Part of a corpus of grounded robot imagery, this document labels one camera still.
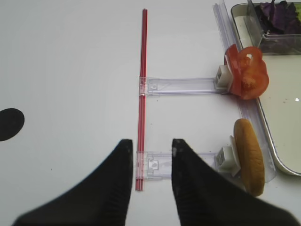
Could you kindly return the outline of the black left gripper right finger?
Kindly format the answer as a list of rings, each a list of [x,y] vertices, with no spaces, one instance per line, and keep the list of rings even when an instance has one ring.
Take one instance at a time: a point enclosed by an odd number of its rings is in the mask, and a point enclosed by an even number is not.
[[[297,226],[288,211],[244,192],[183,139],[172,141],[172,189],[182,226]]]

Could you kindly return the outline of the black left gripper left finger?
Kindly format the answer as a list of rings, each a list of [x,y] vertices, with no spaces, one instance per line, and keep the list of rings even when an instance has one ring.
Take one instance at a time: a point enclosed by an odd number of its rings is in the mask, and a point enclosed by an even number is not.
[[[123,226],[133,184],[133,142],[122,139],[84,180],[19,216],[15,226]]]

